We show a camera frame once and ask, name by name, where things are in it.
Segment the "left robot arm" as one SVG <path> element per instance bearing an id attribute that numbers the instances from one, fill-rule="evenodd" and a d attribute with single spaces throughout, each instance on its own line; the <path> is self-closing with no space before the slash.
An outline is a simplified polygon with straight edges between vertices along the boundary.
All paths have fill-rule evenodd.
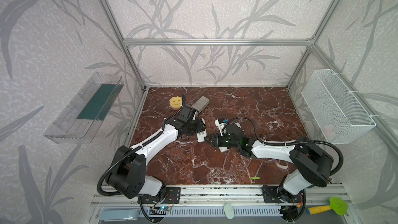
<path id="1" fill-rule="evenodd" d="M 147 175 L 147 164 L 167 145 L 181 136 L 193 136 L 206 130 L 204 121 L 195 115 L 201 111 L 184 105 L 161 128 L 144 141 L 132 147 L 117 149 L 111 165 L 99 178 L 97 193 L 106 196 L 123 195 L 128 199 L 147 196 L 154 201 L 166 197 L 166 184 Z"/>

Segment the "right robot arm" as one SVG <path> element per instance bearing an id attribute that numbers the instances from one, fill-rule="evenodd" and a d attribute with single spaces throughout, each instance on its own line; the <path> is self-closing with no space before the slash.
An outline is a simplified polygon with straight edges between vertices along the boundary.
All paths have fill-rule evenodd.
<path id="1" fill-rule="evenodd" d="M 294 164 L 296 170 L 287 175 L 277 190 L 282 198 L 292 198 L 310 186 L 326 187 L 331 175 L 344 163 L 341 150 L 328 142 L 301 137 L 290 142 L 267 142 L 259 136 L 249 138 L 235 123 L 222 123 L 219 133 L 207 135 L 204 142 L 220 149 L 237 149 L 251 159 L 276 159 Z"/>

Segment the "white remote with display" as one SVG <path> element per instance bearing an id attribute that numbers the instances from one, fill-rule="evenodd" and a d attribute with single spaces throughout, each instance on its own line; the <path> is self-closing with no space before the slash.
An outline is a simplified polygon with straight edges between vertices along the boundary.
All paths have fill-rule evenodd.
<path id="1" fill-rule="evenodd" d="M 205 142 L 205 137 L 207 136 L 207 131 L 206 131 L 206 124 L 205 124 L 205 119 L 201 119 L 201 131 L 197 133 L 197 138 L 199 143 Z"/>

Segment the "white remote with batteries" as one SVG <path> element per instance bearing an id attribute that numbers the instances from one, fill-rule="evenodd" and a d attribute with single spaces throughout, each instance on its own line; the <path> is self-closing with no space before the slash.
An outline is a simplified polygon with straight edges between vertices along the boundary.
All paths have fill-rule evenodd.
<path id="1" fill-rule="evenodd" d="M 229 150 L 228 147 L 219 147 L 220 152 L 226 152 Z"/>

